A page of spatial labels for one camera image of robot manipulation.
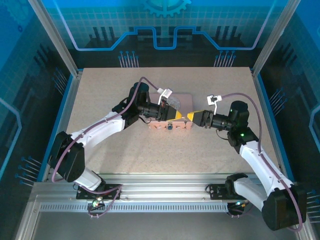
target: blue pin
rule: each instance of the blue pin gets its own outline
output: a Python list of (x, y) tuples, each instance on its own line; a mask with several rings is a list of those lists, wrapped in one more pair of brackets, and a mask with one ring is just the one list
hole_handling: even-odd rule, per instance
[(124, 60), (125, 60), (125, 66), (128, 67), (128, 61), (127, 61), (127, 56), (123, 56)]
[(30, 186), (30, 187), (33, 187), (31, 184), (28, 184), (28, 183), (26, 183), (26, 182), (24, 182), (24, 181), (22, 181), (22, 180), (19, 181), (19, 184), (21, 184), (21, 185), (24, 184), (24, 185), (28, 185), (28, 186)]
[(126, 53), (126, 56), (128, 58), (128, 61), (129, 61), (129, 51), (125, 51), (125, 53)]
[(133, 68), (134, 67), (134, 62), (133, 62), (133, 60), (132, 60), (132, 56), (130, 56), (130, 61), (131, 61), (131, 67)]
[(320, 203), (320, 201), (319, 201), (318, 198), (316, 200), (314, 200), (314, 201), (308, 201), (307, 202), (307, 204), (319, 204), (319, 203)]
[(120, 67), (123, 68), (124, 66), (123, 66), (122, 61), (121, 61), (121, 56), (118, 56), (118, 59), (119, 59)]
[(226, 61), (226, 64), (225, 64), (226, 67), (230, 67), (231, 59), (233, 59), (233, 55), (234, 55), (235, 52), (236, 52), (235, 50), (231, 51), (231, 57), (229, 59), (229, 62)]
[(134, 66), (133, 67), (137, 67), (137, 64), (136, 64), (136, 58), (135, 58), (135, 51), (131, 51), (132, 55), (133, 55), (133, 63), (134, 63)]
[(270, 97), (269, 102), (271, 103), (280, 93), (280, 90), (277, 88), (275, 93)]
[(221, 67), (221, 66), (222, 66), (222, 63), (223, 63), (224, 58), (225, 58), (225, 56), (224, 56), (224, 55), (222, 55), (222, 56), (221, 56), (221, 60), (220, 60), (220, 62), (219, 62), (219, 67)]
[(139, 57), (135, 56), (135, 58), (136, 58), (136, 67), (139, 68)]
[(39, 172), (38, 169), (35, 169), (34, 167), (30, 166), (28, 163), (25, 164), (25, 167), (28, 168), (28, 169), (32, 169), (32, 170), (35, 170), (35, 171)]
[(21, 161), (22, 161), (22, 162), (27, 162), (27, 163), (29, 163), (29, 164), (37, 167), (37, 168), (40, 168), (40, 166), (41, 166), (41, 163), (40, 163), (40, 162), (35, 161), (36, 163), (38, 163), (38, 164), (35, 164), (35, 163), (31, 162), (31, 161), (28, 161), (28, 160), (25, 159), (24, 157), (21, 157)]
[(312, 189), (311, 191), (307, 192), (306, 194), (316, 194), (316, 190)]
[(272, 107), (273, 111), (276, 110), (276, 109), (280, 106), (280, 104), (282, 104), (282, 102), (283, 102), (283, 101), (282, 101), (282, 99), (281, 99), (280, 102), (278, 102), (275, 106), (273, 106), (273, 107)]
[(224, 64), (225, 67), (228, 65), (228, 62), (230, 60), (230, 56), (228, 55), (228, 56), (226, 56), (226, 58), (227, 58), (227, 60), (225, 61), (225, 64)]
[(235, 58), (236, 58), (236, 55), (233, 55), (232, 59), (230, 58), (231, 63), (229, 64), (229, 67), (232, 67), (232, 65), (234, 64)]
[(27, 174), (25, 171), (22, 173), (22, 176), (24, 176), (24, 177), (29, 177), (29, 178), (32, 178), (32, 179), (34, 179), (34, 180), (37, 180), (36, 177)]
[(35, 161), (36, 163), (38, 163), (38, 164), (40, 164), (40, 165), (41, 165), (41, 162), (39, 162), (39, 161), (37, 161), (37, 160), (33, 159), (31, 156), (28, 156), (28, 159), (29, 159), (29, 160), (32, 160), (32, 161)]
[(28, 173), (31, 173), (31, 174), (37, 175), (37, 173), (35, 173), (35, 172), (33, 172), (33, 171), (30, 171), (30, 170), (28, 170), (28, 169), (26, 169), (26, 168), (22, 167), (21, 165), (19, 165), (19, 166), (18, 166), (18, 169), (19, 169), (19, 170), (25, 170), (25, 171), (27, 171)]
[(213, 64), (214, 67), (216, 67), (216, 63), (217, 63), (218, 57), (219, 57), (218, 55), (215, 56), (215, 60), (214, 60), (214, 64)]
[(219, 64), (219, 61), (220, 61), (220, 57), (221, 57), (221, 54), (223, 53), (224, 51), (220, 50), (219, 51), (219, 57), (218, 57), (218, 61), (216, 62), (216, 66), (218, 67), (218, 64)]
[(222, 63), (222, 66), (223, 67), (225, 65), (225, 61), (227, 60), (227, 54), (229, 53), (229, 50), (225, 51), (225, 56), (224, 56), (224, 60), (223, 60), (223, 63)]

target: glass wall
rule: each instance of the glass wall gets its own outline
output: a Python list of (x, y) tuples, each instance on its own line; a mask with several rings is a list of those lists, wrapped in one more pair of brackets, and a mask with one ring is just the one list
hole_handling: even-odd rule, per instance
[(287, 0), (44, 0), (79, 68), (252, 67)]
[[(293, 176), (317, 194), (320, 191), (319, 9), (319, 1), (300, 2), (260, 73)], [(310, 203), (309, 207), (315, 207), (311, 209), (317, 212), (317, 205)]]
[(0, 239), (15, 237), (69, 72), (28, 1), (0, 1)]

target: metal plate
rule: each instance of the metal plate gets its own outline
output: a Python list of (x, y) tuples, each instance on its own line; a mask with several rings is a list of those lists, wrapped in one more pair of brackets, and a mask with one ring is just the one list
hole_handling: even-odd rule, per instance
[(243, 196), (228, 195), (226, 186), (224, 184), (210, 184), (208, 185), (207, 191), (210, 192), (211, 200), (245, 200)]
[[(118, 187), (118, 186), (119, 186), (119, 184), (106, 184), (104, 186), (104, 190), (106, 191), (108, 189), (113, 189), (113, 188)], [(112, 200), (112, 199), (115, 198), (116, 194), (117, 194), (117, 189), (112, 191), (112, 192), (110, 192), (110, 193), (108, 193), (108, 194), (106, 194), (106, 195), (103, 195), (103, 199), (104, 200)], [(120, 195), (121, 195), (121, 192), (116, 197), (116, 200), (120, 199)], [(84, 190), (82, 187), (78, 186), (78, 190), (76, 192), (76, 197), (75, 198), (77, 200), (94, 200), (94, 199), (96, 199), (96, 196), (97, 195), (92, 194), (92, 193)]]
[[(86, 213), (90, 203), (41, 203), (40, 212), (72, 212)], [(103, 212), (106, 207), (95, 210)], [(226, 202), (115, 202), (110, 213), (227, 213)]]

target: gear logo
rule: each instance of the gear logo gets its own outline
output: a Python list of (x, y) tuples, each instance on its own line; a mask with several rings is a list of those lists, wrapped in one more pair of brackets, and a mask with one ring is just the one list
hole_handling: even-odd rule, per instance
[(186, 10), (186, 5), (191, 4), (191, 0), (143, 0), (142, 4), (150, 14), (166, 18), (168, 15), (173, 17), (174, 14), (180, 14), (181, 10)]
[(29, 14), (29, 6), (27, 0), (0, 0), (0, 6), (6, 6), (7, 11), (11, 17), (22, 25)]

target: yellow object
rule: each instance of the yellow object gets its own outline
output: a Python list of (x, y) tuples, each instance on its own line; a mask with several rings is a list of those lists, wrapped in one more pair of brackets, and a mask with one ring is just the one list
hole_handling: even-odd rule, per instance
[(192, 121), (194, 120), (194, 115), (195, 115), (195, 113), (199, 113), (199, 112), (202, 112), (202, 110), (201, 110), (201, 111), (189, 112), (189, 113), (187, 114), (188, 119), (192, 122)]
[(167, 122), (168, 122), (168, 121), (174, 121), (174, 120), (181, 119), (181, 118), (182, 118), (182, 114), (181, 114), (179, 111), (176, 111), (176, 113), (175, 113), (175, 119), (167, 120)]

